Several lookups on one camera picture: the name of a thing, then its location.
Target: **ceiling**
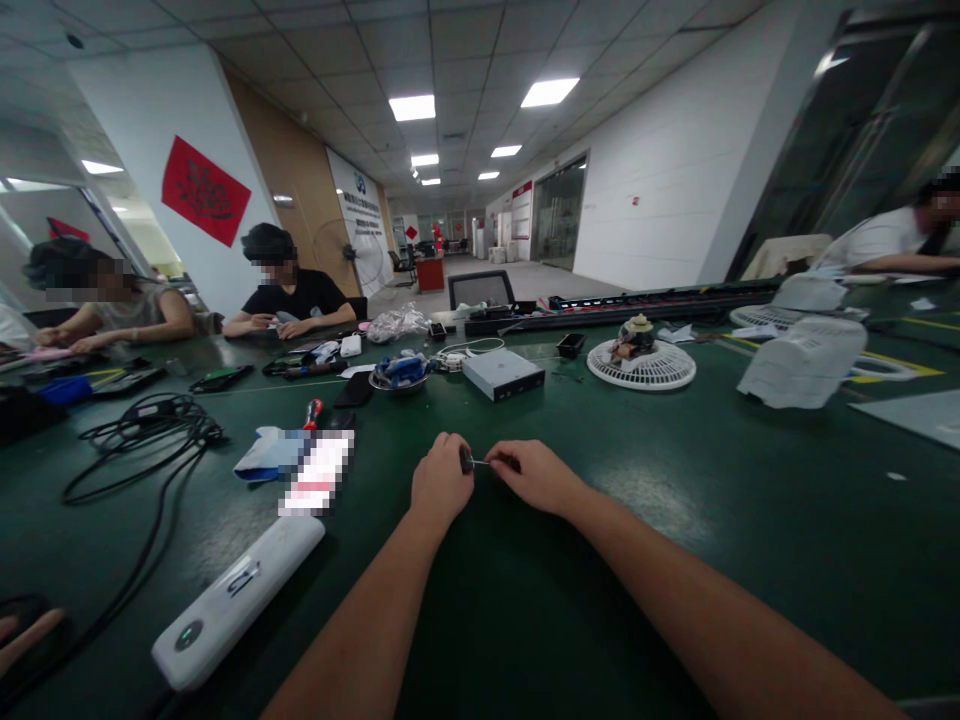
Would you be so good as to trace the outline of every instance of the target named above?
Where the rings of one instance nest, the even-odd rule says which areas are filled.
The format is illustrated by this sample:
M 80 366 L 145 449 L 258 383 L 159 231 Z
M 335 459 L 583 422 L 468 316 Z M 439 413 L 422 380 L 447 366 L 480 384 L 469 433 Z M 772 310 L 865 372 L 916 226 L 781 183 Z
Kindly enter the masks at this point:
M 0 114 L 59 127 L 120 164 L 64 59 L 209 43 L 225 64 L 381 182 L 396 206 L 482 206 L 690 60 L 764 0 L 0 0 Z M 65 32 L 79 37 L 76 50 Z M 520 108 L 537 80 L 581 77 Z M 434 94 L 397 123 L 389 97 Z M 499 145 L 523 145 L 491 158 Z M 410 156 L 439 153 L 420 168 Z M 481 172 L 499 171 L 492 181 Z M 122 178 L 107 195 L 136 199 Z

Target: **woman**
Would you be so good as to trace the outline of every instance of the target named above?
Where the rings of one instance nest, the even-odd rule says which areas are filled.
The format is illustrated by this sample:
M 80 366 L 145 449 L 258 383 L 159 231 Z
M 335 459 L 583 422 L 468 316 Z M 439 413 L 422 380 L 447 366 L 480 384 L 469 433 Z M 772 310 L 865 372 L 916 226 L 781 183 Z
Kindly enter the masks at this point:
M 193 311 L 177 290 L 131 274 L 116 260 L 67 236 L 36 245 L 23 268 L 30 285 L 51 300 L 84 300 L 72 318 L 37 333 L 41 346 L 94 353 L 115 342 L 185 340 L 197 332 Z

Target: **power strip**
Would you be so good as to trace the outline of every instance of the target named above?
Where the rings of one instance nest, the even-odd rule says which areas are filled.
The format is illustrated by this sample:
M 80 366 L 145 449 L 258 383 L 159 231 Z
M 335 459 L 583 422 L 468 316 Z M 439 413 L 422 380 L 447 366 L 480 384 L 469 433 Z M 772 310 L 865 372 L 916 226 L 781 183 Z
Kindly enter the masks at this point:
M 163 631 L 151 654 L 173 690 L 206 682 L 325 532 L 317 518 L 281 517 Z

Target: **red sign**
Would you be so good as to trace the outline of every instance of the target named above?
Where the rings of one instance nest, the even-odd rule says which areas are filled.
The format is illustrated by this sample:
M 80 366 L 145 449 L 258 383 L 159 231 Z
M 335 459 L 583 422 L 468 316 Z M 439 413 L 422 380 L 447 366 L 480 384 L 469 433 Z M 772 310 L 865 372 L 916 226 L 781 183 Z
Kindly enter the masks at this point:
M 513 191 L 513 196 L 514 196 L 514 197 L 520 197 L 520 196 L 523 195 L 527 190 L 533 190 L 533 180 L 527 180 L 527 182 L 524 183 L 523 187 L 518 187 L 516 190 L 514 190 L 514 191 Z
M 50 223 L 50 239 L 56 240 L 61 235 L 73 235 L 78 237 L 84 242 L 90 242 L 90 234 L 85 233 L 79 228 L 75 228 L 73 225 L 68 225 L 62 220 L 57 220 L 56 218 L 47 218 L 47 222 Z
M 163 173 L 163 204 L 215 240 L 233 246 L 250 189 L 177 136 Z

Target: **black t-shirt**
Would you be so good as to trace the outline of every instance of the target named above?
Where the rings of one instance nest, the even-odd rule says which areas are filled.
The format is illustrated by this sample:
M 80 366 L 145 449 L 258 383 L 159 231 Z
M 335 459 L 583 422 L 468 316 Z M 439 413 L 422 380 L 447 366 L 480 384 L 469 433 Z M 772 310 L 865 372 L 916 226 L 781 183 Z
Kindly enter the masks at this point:
M 315 307 L 320 308 L 324 315 L 330 315 L 346 301 L 340 288 L 325 272 L 297 270 L 297 287 L 292 295 L 288 295 L 280 285 L 261 285 L 247 300 L 243 311 L 250 315 L 275 315 L 283 310 L 300 320 L 306 320 Z

